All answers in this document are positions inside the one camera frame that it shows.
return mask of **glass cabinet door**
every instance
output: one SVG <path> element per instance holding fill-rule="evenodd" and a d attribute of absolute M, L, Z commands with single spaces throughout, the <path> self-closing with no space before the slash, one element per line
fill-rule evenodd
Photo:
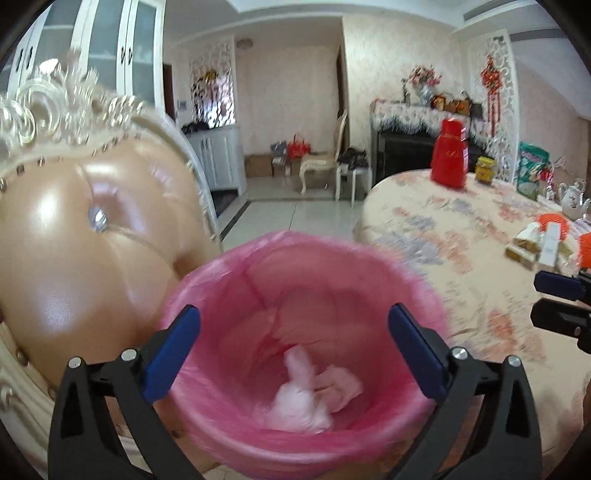
<path fill-rule="evenodd" d="M 2 71 L 0 72 L 0 93 L 2 95 L 4 95 L 4 93 L 6 93 L 6 91 L 8 90 L 8 82 L 10 81 L 10 72 L 12 70 L 12 62 L 14 61 L 15 52 L 16 50 L 12 51 L 10 57 L 8 57 L 6 65 L 2 68 Z"/>
<path fill-rule="evenodd" d="M 131 87 L 134 95 L 154 105 L 154 36 L 157 7 L 139 0 L 135 14 L 131 65 Z"/>
<path fill-rule="evenodd" d="M 99 83 L 117 90 L 117 62 L 124 62 L 124 52 L 119 52 L 119 25 L 125 0 L 100 0 L 90 35 L 88 69 L 96 68 Z"/>
<path fill-rule="evenodd" d="M 53 2 L 37 44 L 35 66 L 41 65 L 46 60 L 62 59 L 70 50 L 74 25 L 81 3 L 82 0 L 56 0 Z M 52 65 L 48 63 L 47 69 L 53 70 Z"/>

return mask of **white cabinet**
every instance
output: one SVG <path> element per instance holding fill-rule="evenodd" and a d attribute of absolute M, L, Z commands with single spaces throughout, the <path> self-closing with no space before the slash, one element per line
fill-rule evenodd
<path fill-rule="evenodd" d="M 164 112 L 164 8 L 165 0 L 56 0 L 19 42 L 10 73 L 0 72 L 0 90 L 16 91 L 35 66 L 79 48 L 100 84 Z"/>
<path fill-rule="evenodd" d="M 90 0 L 80 56 L 102 85 L 161 112 L 164 7 L 165 0 Z"/>
<path fill-rule="evenodd" d="M 246 174 L 240 130 L 222 127 L 189 135 L 199 161 L 203 165 L 210 190 L 246 192 Z"/>

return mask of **dining table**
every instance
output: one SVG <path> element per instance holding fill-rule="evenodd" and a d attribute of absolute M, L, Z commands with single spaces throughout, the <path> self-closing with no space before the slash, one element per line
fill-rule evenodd
<path fill-rule="evenodd" d="M 550 210 L 510 183 L 482 184 L 468 174 L 466 187 L 453 190 L 433 182 L 430 172 L 405 171 L 378 183 L 363 204 L 356 240 L 405 263 L 441 296 L 449 346 L 486 361 L 521 358 L 540 424 L 546 476 L 583 427 L 591 356 L 575 340 L 532 325 L 531 308 L 541 297 L 535 270 L 507 258 L 505 247 Z M 472 421 L 467 419 L 462 431 L 464 443 L 478 409 L 475 400 Z"/>

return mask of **pink plastic bag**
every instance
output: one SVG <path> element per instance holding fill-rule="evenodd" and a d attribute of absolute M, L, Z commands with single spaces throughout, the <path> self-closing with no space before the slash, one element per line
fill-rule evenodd
<path fill-rule="evenodd" d="M 431 405 L 388 332 L 398 302 L 445 338 L 438 295 L 363 245 L 270 233 L 187 275 L 160 326 L 187 304 L 201 312 L 201 334 L 171 389 L 191 439 L 245 475 L 274 480 L 312 478 L 385 453 Z M 363 384 L 332 414 L 331 431 L 282 432 L 257 420 L 288 381 L 284 352 L 294 345 L 318 372 L 337 365 Z"/>

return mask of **white lattice screen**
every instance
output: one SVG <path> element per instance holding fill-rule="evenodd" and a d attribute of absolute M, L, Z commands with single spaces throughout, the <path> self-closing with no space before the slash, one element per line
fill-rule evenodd
<path fill-rule="evenodd" d="M 504 180 L 513 181 L 517 169 L 519 150 L 519 88 L 517 70 L 507 30 L 499 30 L 481 37 L 471 38 L 464 45 L 467 60 L 469 93 L 482 102 L 484 116 L 488 118 L 488 93 L 480 79 L 488 55 L 493 55 L 495 66 L 501 71 L 503 87 L 500 91 L 501 120 L 497 126 L 494 150 L 502 163 L 507 162 Z"/>

